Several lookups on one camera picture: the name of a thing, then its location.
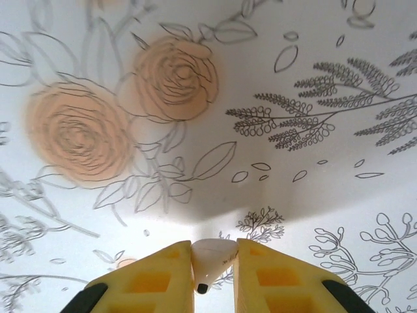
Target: yellow foam pad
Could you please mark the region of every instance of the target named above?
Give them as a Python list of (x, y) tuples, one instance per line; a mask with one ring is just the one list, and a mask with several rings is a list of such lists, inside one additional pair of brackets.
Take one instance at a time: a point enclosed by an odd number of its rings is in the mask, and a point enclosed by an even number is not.
[(108, 289), (91, 313), (192, 313), (191, 241), (181, 241), (90, 282)]
[(346, 313), (321, 284), (345, 284), (337, 275), (248, 239), (237, 242), (236, 313)]

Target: black rubber edge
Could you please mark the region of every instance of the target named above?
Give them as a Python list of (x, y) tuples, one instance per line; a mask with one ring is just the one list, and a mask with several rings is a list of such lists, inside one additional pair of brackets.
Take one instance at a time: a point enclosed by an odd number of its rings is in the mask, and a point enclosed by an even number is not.
[(101, 282), (80, 291), (61, 313), (90, 313), (109, 287)]
[(350, 287), (334, 280), (321, 282), (348, 313), (375, 313)]

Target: black tip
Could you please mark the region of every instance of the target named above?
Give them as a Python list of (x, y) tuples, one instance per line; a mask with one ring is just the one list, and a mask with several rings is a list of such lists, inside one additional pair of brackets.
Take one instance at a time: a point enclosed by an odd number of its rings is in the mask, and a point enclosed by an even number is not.
[(209, 285), (206, 284), (198, 284), (197, 292), (201, 295), (204, 295), (207, 292), (207, 290), (209, 290), (208, 286)]

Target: rose drawing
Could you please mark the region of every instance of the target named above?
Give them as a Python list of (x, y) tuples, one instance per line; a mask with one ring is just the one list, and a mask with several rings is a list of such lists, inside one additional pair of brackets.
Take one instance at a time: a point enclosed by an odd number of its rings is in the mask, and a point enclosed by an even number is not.
[(163, 37), (138, 53), (134, 71), (119, 86), (128, 113), (161, 122), (201, 115), (218, 95), (218, 75), (209, 47), (185, 38)]
[(133, 152), (127, 124), (114, 95), (84, 79), (45, 88), (33, 95), (27, 110), (33, 147), (81, 186), (106, 184), (123, 172)]

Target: floral wallpaper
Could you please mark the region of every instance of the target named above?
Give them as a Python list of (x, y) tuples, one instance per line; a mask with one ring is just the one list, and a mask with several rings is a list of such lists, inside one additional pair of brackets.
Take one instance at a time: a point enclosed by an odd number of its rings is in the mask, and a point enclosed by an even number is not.
[[(413, 0), (21, 0), (0, 15), (0, 312), (245, 237), (417, 312)], [(228, 269), (196, 312), (233, 311)]]

